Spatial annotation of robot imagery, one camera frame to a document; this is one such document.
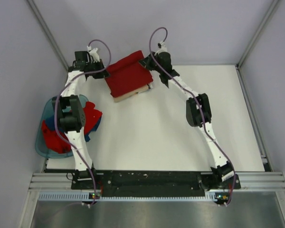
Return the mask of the dark red t shirt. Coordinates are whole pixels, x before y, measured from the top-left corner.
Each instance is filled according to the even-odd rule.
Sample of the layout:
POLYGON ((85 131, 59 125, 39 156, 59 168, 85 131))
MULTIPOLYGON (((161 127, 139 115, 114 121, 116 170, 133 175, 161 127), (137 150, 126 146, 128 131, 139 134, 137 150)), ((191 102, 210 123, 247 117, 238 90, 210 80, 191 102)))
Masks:
POLYGON ((153 82, 151 73, 139 63, 142 59, 144 55, 138 50, 107 68, 110 76, 105 81, 113 98, 121 97, 153 82))

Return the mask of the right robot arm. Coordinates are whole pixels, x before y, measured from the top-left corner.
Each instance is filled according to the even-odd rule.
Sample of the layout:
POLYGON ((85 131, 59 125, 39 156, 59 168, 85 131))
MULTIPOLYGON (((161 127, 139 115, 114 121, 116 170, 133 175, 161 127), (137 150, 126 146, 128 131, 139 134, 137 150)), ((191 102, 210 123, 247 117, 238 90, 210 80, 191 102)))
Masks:
POLYGON ((211 167, 212 182, 218 188, 225 187, 230 178, 235 176, 235 171, 214 134, 208 95, 197 93, 182 80, 180 74, 173 68, 171 55, 168 52, 151 52, 147 57, 139 60, 139 64, 149 71, 159 73, 161 82, 185 102, 188 124, 200 130, 214 159, 214 167, 211 167))

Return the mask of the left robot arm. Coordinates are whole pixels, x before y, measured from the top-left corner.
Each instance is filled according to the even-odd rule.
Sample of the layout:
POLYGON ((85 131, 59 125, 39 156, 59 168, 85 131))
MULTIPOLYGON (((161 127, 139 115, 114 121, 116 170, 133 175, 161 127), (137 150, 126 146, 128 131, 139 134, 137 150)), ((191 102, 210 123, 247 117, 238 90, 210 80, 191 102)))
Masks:
POLYGON ((79 95, 87 78, 103 79, 109 76, 98 48, 75 52, 75 60, 67 72, 67 81, 59 94, 52 99, 54 127, 59 138, 70 145, 75 159, 74 182, 82 181, 87 188, 98 184, 98 176, 92 173, 93 161, 88 153, 84 127, 86 115, 79 95))

